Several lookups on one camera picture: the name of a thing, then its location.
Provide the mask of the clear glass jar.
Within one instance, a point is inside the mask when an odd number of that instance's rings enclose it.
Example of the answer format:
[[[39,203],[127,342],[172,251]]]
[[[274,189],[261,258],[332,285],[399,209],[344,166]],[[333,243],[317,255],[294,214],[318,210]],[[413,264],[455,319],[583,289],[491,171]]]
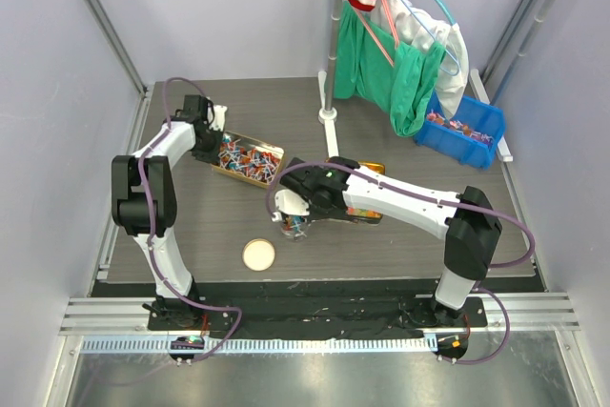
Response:
[[[280,213],[280,231],[291,240],[297,241],[305,238],[310,227],[308,215],[295,215]]]

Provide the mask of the gold tin of gummy candies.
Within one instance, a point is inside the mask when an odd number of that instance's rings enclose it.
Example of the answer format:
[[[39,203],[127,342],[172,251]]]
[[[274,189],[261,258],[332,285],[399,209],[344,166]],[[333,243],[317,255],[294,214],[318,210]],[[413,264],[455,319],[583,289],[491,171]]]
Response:
[[[326,159],[325,162],[332,162],[344,166],[348,166],[348,159],[334,156]],[[382,163],[370,162],[370,161],[357,161],[361,167],[367,167],[376,173],[385,173],[386,166]],[[310,219],[312,221],[319,220],[330,220],[337,222],[344,222],[350,224],[367,224],[367,225],[378,225],[383,217],[382,214],[371,211],[356,209],[353,207],[347,207],[344,210],[332,208],[327,213],[322,212],[319,208],[315,208],[313,205],[310,206]]]

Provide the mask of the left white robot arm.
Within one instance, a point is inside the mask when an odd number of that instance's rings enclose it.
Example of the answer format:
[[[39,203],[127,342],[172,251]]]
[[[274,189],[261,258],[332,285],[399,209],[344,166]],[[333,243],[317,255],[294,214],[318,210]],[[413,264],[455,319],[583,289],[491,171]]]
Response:
[[[228,108],[203,95],[187,95],[183,107],[159,132],[131,154],[111,163],[112,219],[144,253],[155,281],[149,311],[195,328],[204,308],[175,236],[177,196],[173,168],[184,155],[219,163]]]

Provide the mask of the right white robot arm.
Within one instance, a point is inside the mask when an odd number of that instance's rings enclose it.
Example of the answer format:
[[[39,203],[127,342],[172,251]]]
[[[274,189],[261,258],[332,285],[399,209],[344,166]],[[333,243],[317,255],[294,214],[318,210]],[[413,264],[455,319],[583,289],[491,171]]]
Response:
[[[372,211],[420,228],[444,242],[443,271],[430,303],[435,322],[450,326],[482,281],[502,233],[486,194],[430,190],[393,179],[341,156],[324,162],[294,158],[277,178],[281,190],[269,202],[271,219],[299,238],[314,220],[347,219],[350,209]]]

